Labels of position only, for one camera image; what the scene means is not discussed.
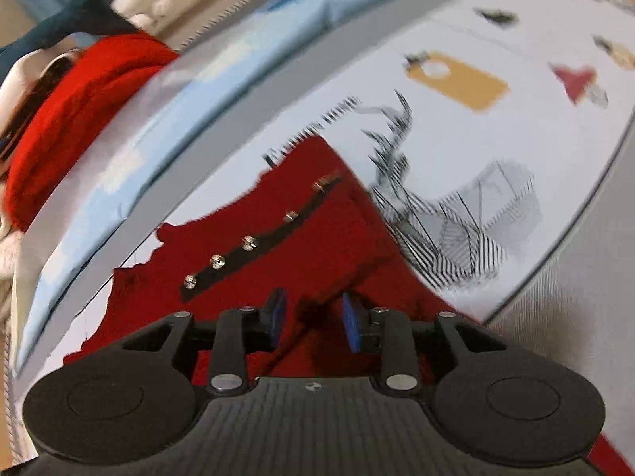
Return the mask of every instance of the screw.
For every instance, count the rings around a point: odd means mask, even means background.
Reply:
[[[235,374],[219,374],[214,376],[210,381],[214,389],[219,392],[227,392],[228,390],[235,390],[242,385],[242,378]]]
[[[412,390],[417,383],[416,378],[407,374],[395,374],[386,379],[386,385],[393,390]]]

